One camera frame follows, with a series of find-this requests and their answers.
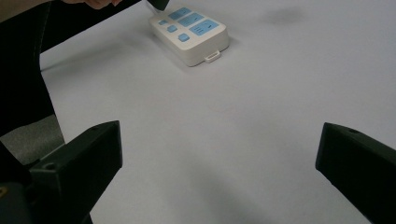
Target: white tabletop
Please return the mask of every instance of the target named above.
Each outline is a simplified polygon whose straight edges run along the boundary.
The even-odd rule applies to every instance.
[[[396,148],[396,1],[174,3],[227,25],[220,59],[184,65],[145,2],[42,55],[66,142],[120,121],[93,222],[369,223],[315,160],[324,122]]]

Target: person's arm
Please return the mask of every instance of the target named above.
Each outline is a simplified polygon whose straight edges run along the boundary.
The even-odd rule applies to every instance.
[[[32,7],[51,0],[0,0],[0,22],[8,20]],[[64,0],[68,4],[86,3],[88,6],[101,9],[112,3],[116,6],[122,0]]]

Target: square blue button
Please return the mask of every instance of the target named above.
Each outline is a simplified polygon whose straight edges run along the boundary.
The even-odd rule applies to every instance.
[[[176,31],[176,30],[177,30],[177,28],[176,28],[176,26],[175,26],[175,25],[171,25],[171,26],[169,26],[169,27],[168,27],[168,29],[167,29],[167,30],[168,30],[168,32],[169,32],[169,33],[173,33],[174,31]]]
[[[179,36],[178,36],[178,39],[179,39],[181,42],[186,42],[186,41],[188,41],[188,40],[190,39],[190,37],[189,37],[188,35],[186,35],[186,34],[182,34],[182,35],[179,35]]]
[[[158,23],[159,23],[160,25],[164,25],[164,24],[168,23],[168,21],[163,20],[163,21],[159,21]]]

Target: hand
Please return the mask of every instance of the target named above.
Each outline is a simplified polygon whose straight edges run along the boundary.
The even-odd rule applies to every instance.
[[[86,3],[88,6],[94,9],[101,9],[108,6],[108,4],[113,4],[113,6],[118,5],[122,0],[63,0],[68,4],[76,3]]]

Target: white device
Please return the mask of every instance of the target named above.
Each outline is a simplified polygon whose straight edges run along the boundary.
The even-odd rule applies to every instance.
[[[190,7],[170,6],[148,21],[154,34],[187,66],[215,61],[230,44],[224,24]]]

